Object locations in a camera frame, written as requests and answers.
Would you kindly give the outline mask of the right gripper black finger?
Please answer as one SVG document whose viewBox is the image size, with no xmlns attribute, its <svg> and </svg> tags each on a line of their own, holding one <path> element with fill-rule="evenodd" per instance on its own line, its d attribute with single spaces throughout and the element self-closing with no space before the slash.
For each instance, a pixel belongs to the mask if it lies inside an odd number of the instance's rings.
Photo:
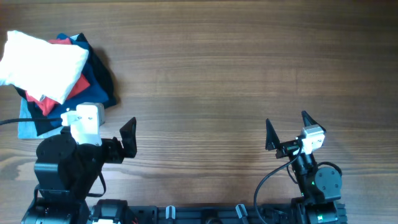
<svg viewBox="0 0 398 224">
<path fill-rule="evenodd" d="M 276 150 L 280 148 L 280 140 L 279 137 L 270 121 L 270 119 L 266 119 L 266 150 Z"/>
<path fill-rule="evenodd" d="M 318 125 L 320 128 L 322 128 L 323 132 L 326 132 L 326 129 L 320 125 L 318 122 L 316 122 L 306 111 L 301 112 L 303 123 L 305 127 L 308 126 L 313 126 L 313 125 Z"/>
</svg>

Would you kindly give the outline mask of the white t-shirt black print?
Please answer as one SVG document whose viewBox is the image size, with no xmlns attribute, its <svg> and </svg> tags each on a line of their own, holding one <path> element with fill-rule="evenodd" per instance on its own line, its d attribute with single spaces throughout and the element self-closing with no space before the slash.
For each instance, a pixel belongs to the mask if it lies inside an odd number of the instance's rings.
<svg viewBox="0 0 398 224">
<path fill-rule="evenodd" d="M 1 59 L 1 85 L 14 85 L 36 100 L 62 104 L 81 76 L 89 51 L 77 45 L 51 44 L 23 32 L 7 32 Z"/>
</svg>

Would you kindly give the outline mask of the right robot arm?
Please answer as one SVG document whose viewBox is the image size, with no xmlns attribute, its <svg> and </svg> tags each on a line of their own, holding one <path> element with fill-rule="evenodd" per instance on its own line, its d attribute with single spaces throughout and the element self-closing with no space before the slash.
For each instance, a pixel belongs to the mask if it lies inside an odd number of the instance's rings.
<svg viewBox="0 0 398 224">
<path fill-rule="evenodd" d="M 323 146 L 326 129 L 306 111 L 303 128 L 291 141 L 281 142 L 271 121 L 266 120 L 266 149 L 278 159 L 289 159 L 282 168 L 291 168 L 291 177 L 301 196 L 290 203 L 291 221 L 295 223 L 341 223 L 337 200 L 341 198 L 342 170 L 332 162 L 317 162 L 314 151 Z"/>
</svg>

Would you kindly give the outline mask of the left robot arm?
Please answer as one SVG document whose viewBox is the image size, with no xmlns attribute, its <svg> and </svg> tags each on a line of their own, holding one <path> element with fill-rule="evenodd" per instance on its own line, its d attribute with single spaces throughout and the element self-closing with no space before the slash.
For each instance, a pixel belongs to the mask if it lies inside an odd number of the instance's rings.
<svg viewBox="0 0 398 224">
<path fill-rule="evenodd" d="M 44 139 L 36 150 L 34 166 L 38 185 L 34 199 L 21 222 L 44 223 L 138 223 L 125 200 L 101 199 L 89 209 L 86 198 L 98 197 L 90 191 L 96 179 L 104 181 L 105 163 L 120 164 L 137 153 L 136 119 L 120 130 L 121 139 L 102 139 L 100 145 L 80 144 L 70 128 Z"/>
</svg>

